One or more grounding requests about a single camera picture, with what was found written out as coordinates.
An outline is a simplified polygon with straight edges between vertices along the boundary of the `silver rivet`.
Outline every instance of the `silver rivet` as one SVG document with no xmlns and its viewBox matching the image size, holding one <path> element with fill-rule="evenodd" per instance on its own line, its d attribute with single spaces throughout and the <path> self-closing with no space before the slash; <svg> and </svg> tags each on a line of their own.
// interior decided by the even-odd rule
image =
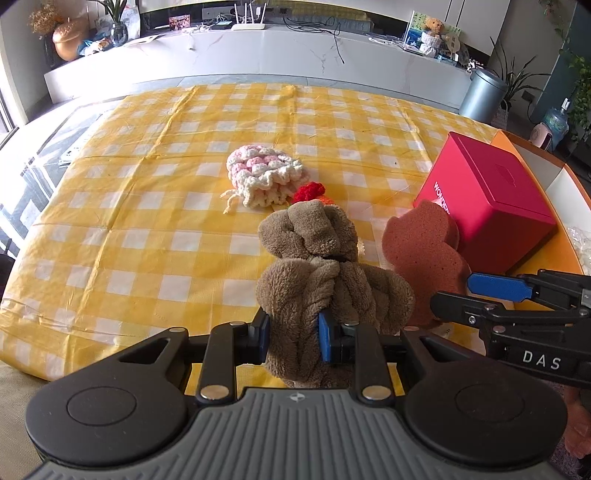
<svg viewBox="0 0 591 480">
<path fill-rule="evenodd" d="M 230 391 L 224 385 L 208 385 L 207 387 L 203 387 L 199 394 L 206 400 L 221 400 L 226 398 L 230 394 Z"/>
<path fill-rule="evenodd" d="M 386 398 L 392 395 L 392 390 L 382 385 L 370 385 L 369 387 L 365 387 L 361 394 L 368 400 L 386 400 Z"/>
</svg>

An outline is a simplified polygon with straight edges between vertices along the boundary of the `beige fabric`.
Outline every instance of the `beige fabric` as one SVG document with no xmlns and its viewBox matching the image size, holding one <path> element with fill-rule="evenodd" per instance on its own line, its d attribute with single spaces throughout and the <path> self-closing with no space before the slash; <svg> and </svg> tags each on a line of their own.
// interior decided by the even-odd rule
<svg viewBox="0 0 591 480">
<path fill-rule="evenodd" d="M 25 430 L 25 408 L 46 382 L 0 362 L 0 478 L 21 480 L 41 464 Z"/>
<path fill-rule="evenodd" d="M 278 257 L 256 285 L 273 322 L 265 367 L 295 388 L 348 386 L 351 366 L 320 361 L 318 313 L 329 308 L 338 323 L 392 335 L 413 311 L 412 289 L 392 271 L 358 263 L 355 227 L 336 205 L 295 203 L 263 220 L 259 238 Z"/>
</svg>

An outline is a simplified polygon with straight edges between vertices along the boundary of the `glass vase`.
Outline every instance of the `glass vase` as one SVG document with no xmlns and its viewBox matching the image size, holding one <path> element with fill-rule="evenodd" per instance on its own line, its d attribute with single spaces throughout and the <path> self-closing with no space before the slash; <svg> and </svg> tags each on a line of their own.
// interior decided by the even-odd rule
<svg viewBox="0 0 591 480">
<path fill-rule="evenodd" d="M 123 22 L 116 22 L 111 28 L 111 41 L 114 47 L 120 47 L 129 39 L 127 25 Z"/>
</svg>

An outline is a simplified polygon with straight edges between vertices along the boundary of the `trash can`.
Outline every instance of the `trash can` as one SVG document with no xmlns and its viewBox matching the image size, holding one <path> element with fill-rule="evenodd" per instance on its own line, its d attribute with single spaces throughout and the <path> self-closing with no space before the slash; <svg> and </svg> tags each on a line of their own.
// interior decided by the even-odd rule
<svg viewBox="0 0 591 480">
<path fill-rule="evenodd" d="M 484 69 L 472 70 L 470 79 L 472 84 L 458 113 L 483 124 L 490 124 L 501 105 L 508 85 L 494 73 Z"/>
</svg>

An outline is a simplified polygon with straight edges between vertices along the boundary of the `red box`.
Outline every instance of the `red box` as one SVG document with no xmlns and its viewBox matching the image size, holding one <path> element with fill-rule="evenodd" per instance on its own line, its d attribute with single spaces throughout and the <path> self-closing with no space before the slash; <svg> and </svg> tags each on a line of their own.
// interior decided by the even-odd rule
<svg viewBox="0 0 591 480">
<path fill-rule="evenodd" d="M 414 206 L 437 199 L 457 223 L 458 251 L 472 271 L 505 273 L 556 225 L 516 156 L 454 132 Z"/>
</svg>

